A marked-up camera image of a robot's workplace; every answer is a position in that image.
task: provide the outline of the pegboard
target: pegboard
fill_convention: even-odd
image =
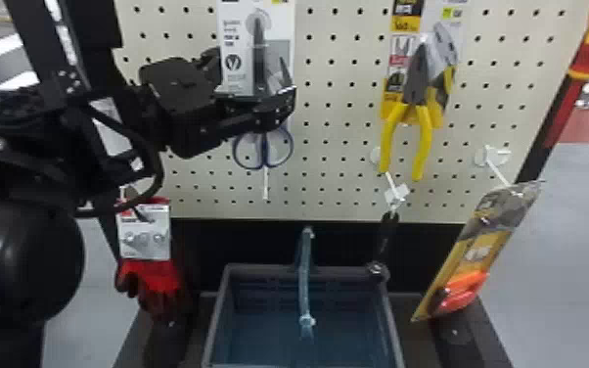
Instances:
[[[472,0],[461,64],[444,127],[434,131],[425,178],[410,180],[419,128],[396,129],[391,172],[411,188],[402,221],[463,223],[497,178],[473,164],[489,144],[512,151],[501,166],[521,169],[575,52],[589,0]],[[181,160],[163,155],[161,192],[173,215],[198,218],[378,220],[387,183],[370,163],[379,145],[391,0],[297,0],[290,122],[292,158],[270,170],[270,201],[260,171],[239,168],[229,144]],[[117,0],[124,47],[115,51],[131,81],[149,62],[192,58],[215,46],[216,2]]]

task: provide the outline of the label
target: label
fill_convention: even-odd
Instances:
[[[394,0],[390,30],[393,32],[418,32],[425,0]]]
[[[263,32],[264,44],[261,45],[254,42],[256,21]],[[281,59],[292,75],[295,0],[218,0],[217,32],[223,76],[217,92],[254,95],[253,59],[257,49],[264,49],[264,77],[261,79],[271,94],[282,87]]]
[[[169,205],[138,205],[116,215],[120,253],[123,258],[171,259]]]

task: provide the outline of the blue basket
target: blue basket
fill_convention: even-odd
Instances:
[[[306,346],[296,270],[227,265],[202,367],[404,367],[385,286],[364,267],[316,267],[308,285],[316,323]]]

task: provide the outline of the orange tool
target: orange tool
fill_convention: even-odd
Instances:
[[[546,135],[545,148],[552,148],[559,141],[570,113],[573,111],[575,101],[579,98],[582,87],[587,81],[589,81],[589,28],[584,34],[582,44],[566,73],[565,82],[562,84],[563,88],[560,91],[562,102]]]

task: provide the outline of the scissors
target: scissors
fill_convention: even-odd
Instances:
[[[264,30],[260,18],[256,18],[253,23],[253,94],[254,96],[269,95],[271,90],[267,83],[267,66],[266,66],[266,49],[267,44],[265,42]],[[283,80],[281,84],[284,86],[290,86],[293,84],[292,78],[288,73],[283,58],[279,58],[281,64]],[[276,147],[277,145],[270,142],[270,136],[272,139],[278,139],[279,142],[283,142],[287,149],[286,154],[280,158],[276,158]],[[240,154],[240,145],[243,141],[250,141],[256,148],[257,160],[251,163],[246,163],[241,160],[242,155]],[[285,163],[290,156],[293,155],[295,150],[295,141],[293,135],[286,129],[284,124],[281,124],[278,128],[268,132],[260,133],[247,133],[241,135],[233,141],[232,153],[233,160],[238,164],[239,167],[248,170],[259,170],[263,167],[274,168]]]
[[[286,153],[281,155],[280,158],[276,158],[276,145],[270,143],[270,135],[272,140],[279,139],[279,142],[283,141],[287,147]],[[247,160],[243,161],[241,159],[242,154],[240,153],[240,145],[243,141],[249,141],[250,143],[254,144],[257,160],[247,162]],[[248,133],[239,136],[233,141],[232,148],[233,160],[235,160],[235,163],[239,167],[245,168],[247,170],[260,170],[263,167],[278,167],[290,159],[290,156],[293,155],[294,150],[295,142],[293,140],[293,135],[283,125],[269,133]]]

